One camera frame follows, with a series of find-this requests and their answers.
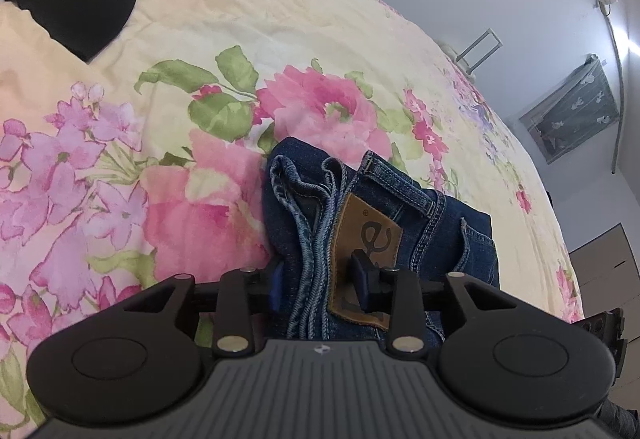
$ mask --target green leaf print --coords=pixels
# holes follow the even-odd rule
[[[400,172],[404,172],[405,174],[409,175],[409,172],[407,172],[406,170],[406,166],[404,165],[404,161],[402,160],[402,156],[400,155],[400,150],[398,148],[398,145],[396,145],[396,143],[391,144],[391,159],[389,160],[389,162],[393,166],[398,168]]]
[[[171,152],[165,152],[164,157],[158,164],[160,166],[184,166],[189,162],[193,162],[193,159],[181,158],[180,156],[174,156]]]
[[[142,289],[151,287],[156,283],[154,268],[156,266],[155,253],[149,255],[138,251],[120,251],[105,259],[101,257],[88,257],[89,267],[96,273],[107,275],[114,269],[121,267],[132,273],[142,285]]]
[[[364,80],[364,73],[362,71],[351,71],[345,74],[344,77],[353,80],[365,98],[371,99],[373,97],[373,87]]]
[[[27,406],[27,415],[36,424],[36,426],[40,426],[44,423],[46,418],[44,417],[42,409],[40,409],[40,405],[36,402],[36,398],[31,393],[31,390],[27,390],[24,402]]]
[[[312,58],[311,59],[311,67],[315,70],[318,71],[320,74],[322,74],[322,67],[320,66],[320,63],[318,61],[318,58]]]
[[[346,123],[351,119],[349,111],[338,102],[330,103],[326,106],[326,115],[329,117],[333,112],[338,112],[340,115],[340,122]]]
[[[218,69],[222,76],[239,91],[255,93],[255,84],[258,81],[258,73],[254,66],[244,56],[242,48],[234,45],[225,49],[216,57]]]
[[[174,85],[189,94],[196,92],[203,85],[219,83],[215,74],[202,67],[188,64],[183,60],[164,60],[148,71],[140,73],[133,88],[140,93],[142,84],[158,82]]]
[[[207,95],[189,104],[191,121],[205,132],[227,142],[244,138],[254,119],[251,103],[226,93]]]
[[[385,132],[408,134],[414,128],[413,117],[407,117],[403,110],[388,109],[383,111],[376,104],[374,105],[376,107],[376,114],[378,115],[378,127]]]
[[[273,150],[278,144],[275,136],[273,135],[273,129],[275,129],[275,126],[275,124],[271,124],[269,127],[267,127],[267,130],[265,130],[258,139],[258,148],[260,148],[260,150],[263,151],[267,156],[271,153],[271,150]]]
[[[408,135],[402,140],[402,150],[404,150],[405,159],[420,159],[424,155],[422,142],[416,140],[413,134]]]
[[[24,381],[20,362],[15,356],[14,349],[0,361],[0,395],[4,397],[18,412],[24,414]]]

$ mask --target stitching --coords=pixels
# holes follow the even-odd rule
[[[428,219],[425,229],[423,229],[422,231],[422,235],[418,240],[418,244],[415,246],[409,266],[409,269],[411,271],[415,271],[418,276],[420,276],[420,274],[422,273],[422,257],[424,256],[428,247],[431,245],[433,235],[436,232],[436,229],[440,226],[440,222],[446,210],[445,196],[438,191],[436,192],[438,194],[438,200],[436,201],[436,203],[434,203],[434,213],[431,214],[431,217]]]
[[[469,238],[476,239],[480,242],[486,242],[487,244],[491,244],[493,247],[495,247],[494,239],[492,239],[491,237],[485,235],[484,233],[480,233],[480,231],[475,229],[469,223],[466,223],[466,228],[471,232],[471,235],[469,235]]]
[[[385,187],[387,189],[387,191],[389,191],[389,193],[400,197],[400,199],[402,201],[406,202],[409,206],[414,207],[416,210],[418,210],[418,212],[422,213],[422,215],[427,215],[428,207],[419,205],[414,200],[412,200],[411,198],[407,197],[404,194],[404,192],[402,192],[402,190],[399,190],[397,187],[394,187],[385,178],[383,178],[383,177],[381,177],[380,175],[377,175],[377,174],[370,174],[370,175],[367,175],[367,177],[369,177],[370,179],[372,179],[376,183],[380,184],[380,186]],[[399,182],[407,186],[407,183],[404,180],[400,179]]]

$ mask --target bed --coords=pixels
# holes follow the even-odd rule
[[[262,169],[286,136],[354,167],[372,149],[489,213],[501,288],[582,317],[529,156],[381,0],[137,0],[89,64],[0,1],[0,98],[2,437],[44,419],[24,368],[53,332],[175,273],[265,265]]]

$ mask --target jeans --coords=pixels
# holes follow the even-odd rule
[[[269,334],[308,340],[381,340],[380,326],[353,323],[330,310],[331,250],[341,210],[353,194],[401,228],[396,267],[420,279],[462,271],[498,287],[491,218],[418,183],[375,153],[356,171],[326,152],[286,138],[271,152],[264,182],[264,222],[283,257],[274,288],[279,313]],[[426,344],[442,343],[438,313],[425,313]]]

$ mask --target purple flower print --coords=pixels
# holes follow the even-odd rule
[[[4,327],[0,325],[0,361],[6,358],[11,348],[11,336],[4,330]]]
[[[98,161],[103,149],[102,143],[86,142],[84,132],[65,125],[55,137],[33,132],[31,147],[22,150],[22,162],[31,170],[31,185],[47,191],[57,164],[68,163],[75,170],[84,170]]]
[[[139,152],[142,148],[140,129],[141,123],[130,103],[120,106],[103,104],[100,106],[99,119],[94,123],[93,133],[101,142],[120,140],[129,148]]]
[[[20,236],[25,244],[47,220],[49,198],[41,188],[28,185],[0,197],[0,237],[8,240]]]
[[[78,227],[77,219],[60,233],[45,259],[29,276],[29,280],[58,297],[63,311],[77,309],[82,297],[88,293],[95,298],[94,283],[86,262],[86,237]]]
[[[71,86],[71,94],[76,100],[83,101],[85,98],[91,104],[96,104],[104,97],[104,87],[100,84],[93,84],[87,90],[82,82],[76,82]]]
[[[2,124],[4,136],[0,141],[0,161],[11,161],[22,148],[27,128],[20,120],[7,120]]]
[[[81,100],[71,98],[69,103],[58,102],[58,112],[56,114],[47,114],[44,120],[57,129],[61,129],[65,125],[71,125],[76,129],[86,130],[94,120],[94,113],[89,107],[83,107]]]
[[[14,175],[14,169],[10,166],[0,167],[0,190],[6,190],[11,184]]]
[[[138,184],[125,200],[115,187],[102,181],[97,182],[95,191],[107,211],[93,215],[86,224],[86,231],[99,239],[110,236],[113,247],[123,249],[129,242],[132,225],[142,226],[145,221],[146,192]]]
[[[76,173],[68,163],[56,166],[49,187],[49,199],[52,201],[48,221],[50,224],[61,223],[86,196],[88,190],[86,181],[76,181]]]
[[[5,283],[0,282],[0,313],[9,314],[14,310],[15,293],[14,290]]]
[[[111,280],[111,277],[105,276],[102,278],[102,285],[100,286],[100,291],[98,291],[98,307],[100,307],[100,311],[103,311],[139,293],[141,290],[142,288],[139,285],[130,285],[129,287],[125,287],[120,291],[120,294],[116,296],[116,288],[113,285],[113,280]]]
[[[30,285],[22,293],[22,312],[13,315],[7,320],[7,327],[11,329],[14,336],[22,345],[27,347],[27,357],[36,346],[52,333],[56,333],[77,323],[84,318],[80,311],[71,311],[68,314],[59,315],[55,318],[49,314],[49,308],[44,303],[40,295],[36,293]]]

